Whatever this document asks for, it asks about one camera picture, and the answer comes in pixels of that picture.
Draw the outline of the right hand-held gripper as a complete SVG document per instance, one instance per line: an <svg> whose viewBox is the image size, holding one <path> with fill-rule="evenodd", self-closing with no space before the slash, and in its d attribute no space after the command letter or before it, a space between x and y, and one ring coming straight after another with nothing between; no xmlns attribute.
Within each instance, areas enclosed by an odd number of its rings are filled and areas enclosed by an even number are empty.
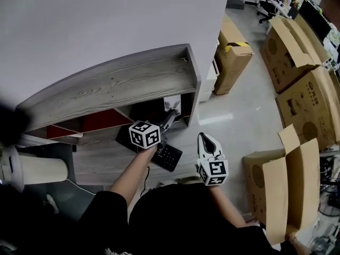
<svg viewBox="0 0 340 255"><path fill-rule="evenodd" d="M225 183L228 172L228 161L221 155L220 143L208 134L200 132L197 138L198 155L197 173L205 186L218 186Z"/></svg>

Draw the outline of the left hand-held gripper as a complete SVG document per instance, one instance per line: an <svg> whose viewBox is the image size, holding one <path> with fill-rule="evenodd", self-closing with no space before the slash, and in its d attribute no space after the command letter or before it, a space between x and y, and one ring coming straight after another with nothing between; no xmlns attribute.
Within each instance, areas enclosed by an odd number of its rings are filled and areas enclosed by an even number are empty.
<svg viewBox="0 0 340 255"><path fill-rule="evenodd" d="M167 117L159 124L136 121L129 127L131 143L142 149L149 149L153 146L157 146L158 150L162 150L165 147L167 140L165 132L172 126L176 117L176 111L170 109Z"/></svg>

